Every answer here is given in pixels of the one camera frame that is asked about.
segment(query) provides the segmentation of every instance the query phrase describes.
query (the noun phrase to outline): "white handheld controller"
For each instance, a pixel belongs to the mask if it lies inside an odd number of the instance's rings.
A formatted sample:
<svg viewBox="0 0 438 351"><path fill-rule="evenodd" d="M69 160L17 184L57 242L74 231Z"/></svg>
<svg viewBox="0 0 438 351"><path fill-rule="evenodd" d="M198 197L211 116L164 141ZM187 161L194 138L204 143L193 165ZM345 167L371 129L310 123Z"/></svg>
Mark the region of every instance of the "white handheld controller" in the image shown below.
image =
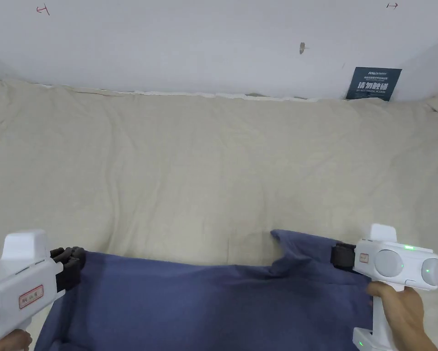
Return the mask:
<svg viewBox="0 0 438 351"><path fill-rule="evenodd" d="M0 259L0 339L14 329L25 329L32 316L63 296L56 274L63 264L50 257L42 230L6 236Z"/></svg>
<svg viewBox="0 0 438 351"><path fill-rule="evenodd" d="M438 255L430 249L399 244L393 227L373 224L369 238L359 240L354 253L354 271L396 291L438 288ZM397 350L379 297L374 297L373 330L354 328L353 343L360 351Z"/></svg>

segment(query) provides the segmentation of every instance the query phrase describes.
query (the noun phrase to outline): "controller handle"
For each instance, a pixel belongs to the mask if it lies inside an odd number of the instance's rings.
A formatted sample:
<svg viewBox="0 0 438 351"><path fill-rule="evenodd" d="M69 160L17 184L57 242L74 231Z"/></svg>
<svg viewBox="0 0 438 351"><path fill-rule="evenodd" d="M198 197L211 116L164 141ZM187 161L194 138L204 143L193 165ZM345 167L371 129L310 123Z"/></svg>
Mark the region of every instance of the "controller handle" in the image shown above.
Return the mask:
<svg viewBox="0 0 438 351"><path fill-rule="evenodd" d="M392 286L396 291L403 291L405 289L405 286L400 284L387 284ZM387 317L383 310L383 303L381 302L381 298L377 296L374 297L374 326L372 335L380 346L383 346L387 350L396 350L391 328L388 325Z"/></svg>

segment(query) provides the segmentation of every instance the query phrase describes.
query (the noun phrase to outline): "wrinkled fabric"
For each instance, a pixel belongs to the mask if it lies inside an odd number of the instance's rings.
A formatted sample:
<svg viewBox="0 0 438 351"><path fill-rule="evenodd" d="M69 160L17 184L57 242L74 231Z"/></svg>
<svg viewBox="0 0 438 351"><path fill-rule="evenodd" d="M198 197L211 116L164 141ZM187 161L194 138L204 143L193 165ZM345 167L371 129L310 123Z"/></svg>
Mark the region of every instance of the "wrinkled fabric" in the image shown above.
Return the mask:
<svg viewBox="0 0 438 351"><path fill-rule="evenodd" d="M330 263L335 240L274 230L271 266L192 266L88 252L37 351L356 350L371 329L367 277Z"/></svg>

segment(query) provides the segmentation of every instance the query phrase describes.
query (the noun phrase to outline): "beige cloth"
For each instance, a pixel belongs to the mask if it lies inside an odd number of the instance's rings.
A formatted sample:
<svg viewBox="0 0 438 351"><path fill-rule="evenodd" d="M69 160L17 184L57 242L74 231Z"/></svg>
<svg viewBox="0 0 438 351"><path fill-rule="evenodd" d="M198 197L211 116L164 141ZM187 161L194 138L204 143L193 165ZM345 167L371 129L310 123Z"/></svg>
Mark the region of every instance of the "beige cloth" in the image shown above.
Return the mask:
<svg viewBox="0 0 438 351"><path fill-rule="evenodd" d="M0 252L42 228L52 247L266 265L271 229L354 242L379 222L438 253L438 98L82 91L0 82ZM423 297L438 344L438 291Z"/></svg>

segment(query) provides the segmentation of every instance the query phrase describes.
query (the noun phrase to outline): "sticker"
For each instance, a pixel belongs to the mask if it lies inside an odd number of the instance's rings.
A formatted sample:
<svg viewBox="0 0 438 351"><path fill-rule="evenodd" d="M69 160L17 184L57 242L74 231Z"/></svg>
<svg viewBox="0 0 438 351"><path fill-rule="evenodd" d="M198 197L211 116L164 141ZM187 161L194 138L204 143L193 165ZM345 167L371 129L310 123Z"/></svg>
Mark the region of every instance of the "sticker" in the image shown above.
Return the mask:
<svg viewBox="0 0 438 351"><path fill-rule="evenodd" d="M32 289L31 291L19 296L19 309L23 309L29 306L31 303L35 303L39 298L43 296L43 285Z"/></svg>
<svg viewBox="0 0 438 351"><path fill-rule="evenodd" d="M361 261L362 263L368 263L369 262L368 254L360 254L359 261Z"/></svg>
<svg viewBox="0 0 438 351"><path fill-rule="evenodd" d="M400 74L400 69L356 67L346 98L352 100L379 97L390 101Z"/></svg>

